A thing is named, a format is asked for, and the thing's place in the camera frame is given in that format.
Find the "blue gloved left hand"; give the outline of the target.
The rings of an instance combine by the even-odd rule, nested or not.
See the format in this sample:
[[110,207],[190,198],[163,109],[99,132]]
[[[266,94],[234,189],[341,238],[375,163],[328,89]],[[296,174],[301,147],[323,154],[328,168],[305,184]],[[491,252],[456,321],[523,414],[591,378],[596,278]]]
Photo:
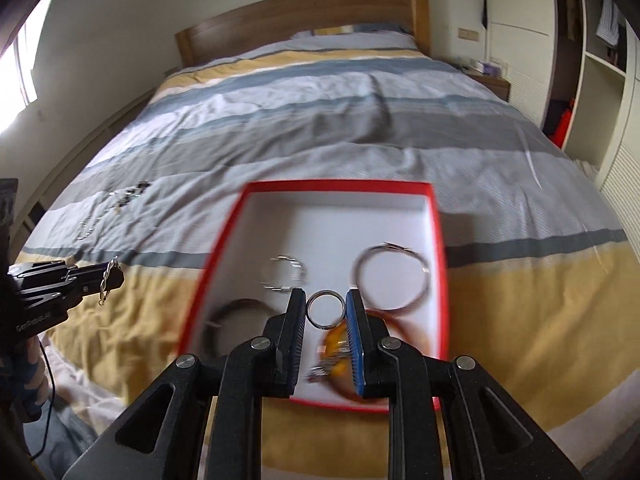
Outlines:
[[1,411],[20,422],[40,419],[49,394],[40,340],[32,337],[1,357]]

